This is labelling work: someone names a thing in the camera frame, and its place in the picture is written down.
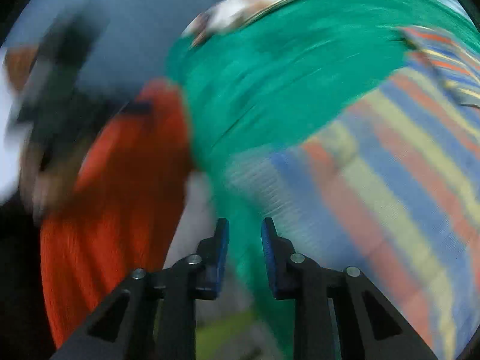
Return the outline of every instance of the striped fabric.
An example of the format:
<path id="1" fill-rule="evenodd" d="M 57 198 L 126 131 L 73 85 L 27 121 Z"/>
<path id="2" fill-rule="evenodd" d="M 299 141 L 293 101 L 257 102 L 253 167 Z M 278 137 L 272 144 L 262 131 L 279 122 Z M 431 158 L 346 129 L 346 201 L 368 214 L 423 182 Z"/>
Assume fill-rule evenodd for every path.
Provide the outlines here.
<path id="1" fill-rule="evenodd" d="M 480 323 L 480 110 L 460 105 L 476 104 L 480 57 L 444 31 L 401 31 L 422 51 L 405 67 L 230 177 L 297 251 L 359 267 L 450 360 Z"/>

